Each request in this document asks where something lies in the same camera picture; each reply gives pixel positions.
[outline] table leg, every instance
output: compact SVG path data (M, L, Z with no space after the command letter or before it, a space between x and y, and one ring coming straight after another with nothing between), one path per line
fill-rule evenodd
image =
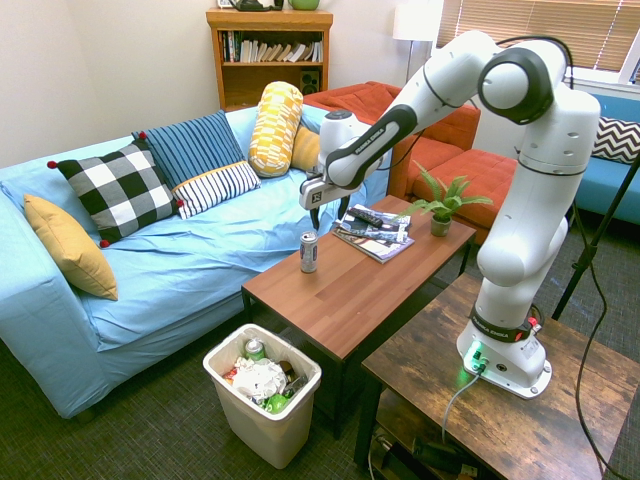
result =
M341 425L340 420L342 418L342 392L344 390L344 362L338 362L338 385L335 390L335 402L333 404L333 438L335 440L340 440L341 433Z
M469 260L469 254L471 253L471 247L474 244L475 238L476 236L473 235L469 240L467 240L467 244L464 247L464 256L462 257L462 265L460 265L460 272L458 273L458 276L462 275L465 269L467 268L467 261Z
M247 322L252 323L253 315L251 315L251 295L244 288L240 288L242 295L242 304L244 305L244 313L247 316Z
M360 425L358 426L358 437L356 438L356 450L353 455L353 460L361 467L367 466L371 435L373 435L373 429L376 424L376 413L378 412L381 393L382 384L371 375L365 375Z

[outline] blue couch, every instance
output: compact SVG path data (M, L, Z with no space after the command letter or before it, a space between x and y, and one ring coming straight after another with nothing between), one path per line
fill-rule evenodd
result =
M600 102L600 114L603 117L640 122L640 101L604 95L593 96ZM623 163L591 157L576 194L578 207L604 215L629 168L629 165ZM614 218L640 224L640 175L636 175L631 182Z
M305 106L302 123L317 132L325 114ZM245 155L255 117L255 108L227 114ZM46 164L104 155L131 140L0 169L0 337L64 418L239 313L241 285L295 252L300 234L312 229L298 203L305 173L291 169L188 220L175 215L104 249L117 302L77 290L27 223L23 195L57 204L98 242L97 227L77 196ZM374 173L351 204L382 199L387 181L388 171ZM320 234L337 210L338 202L321 209Z

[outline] bookshelf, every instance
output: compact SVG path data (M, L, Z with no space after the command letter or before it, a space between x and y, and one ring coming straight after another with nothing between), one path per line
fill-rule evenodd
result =
M302 91L302 77L308 74L317 78L318 91L329 88L329 30L333 14L319 10L239 12L212 8L207 11L207 23L211 28L220 108L225 111L257 105L264 87L276 80L289 82ZM269 45L321 42L321 58L297 62L231 61L225 55L228 32L239 32L242 40Z

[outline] rustic wooden table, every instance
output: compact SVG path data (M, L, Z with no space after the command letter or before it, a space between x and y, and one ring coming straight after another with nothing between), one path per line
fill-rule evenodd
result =
M387 196L373 208L398 213L407 206L408 202ZM301 272L300 255L294 253L242 286L249 319L251 299L255 299L275 311L337 366L337 386L331 387L330 400L316 402L334 421L336 437L346 362L365 340L375 341L374 330L458 250L466 247L468 254L473 244L475 231L457 222L452 223L446 237L432 236L430 218L430 214L413 215L409 234L415 243L385 264L328 234L318 241L314 273ZM465 255L460 273L466 258Z
M478 280L458 277L365 359L368 375L354 457L358 464L367 464L376 413L378 423L398 430L392 434L409 450L415 435L424 434L421 422L435 426L436 431L442 425L449 400L473 378L462 367L456 338L468 321L479 288ZM545 322L538 338L553 366L547 389L535 399L523 400L479 381L454 403L447 421L448 438L500 478L601 478L574 399L587 338L555 320ZM597 342L591 345L580 399L587 425L607 460L639 382L640 365ZM383 387L387 390L380 399ZM415 421L403 422L404 415L397 414L403 409ZM439 473L440 478L455 478Z

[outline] carpet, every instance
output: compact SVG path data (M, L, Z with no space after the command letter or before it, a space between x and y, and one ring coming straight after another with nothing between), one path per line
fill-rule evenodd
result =
M598 216L585 214L593 234ZM600 242L595 266L609 302L609 314L596 339L640 362L636 308L640 303L638 227L613 222ZM582 244L575 226L536 296L550 315L573 273ZM480 278L473 251L468 273ZM451 281L461 258L438 274ZM433 296L425 292L424 301ZM585 274L560 317L589 334L602 309ZM234 317L198 341L116 388L82 424L63 420L35 381L0 344L1 479L368 479L353 461L358 409L354 405L340 440L330 422L314 410L307 444L284 470L253 453L230 430L202 359L243 323ZM512 455L517 456L514 447ZM640 471L640 404L634 400L612 465L626 475Z

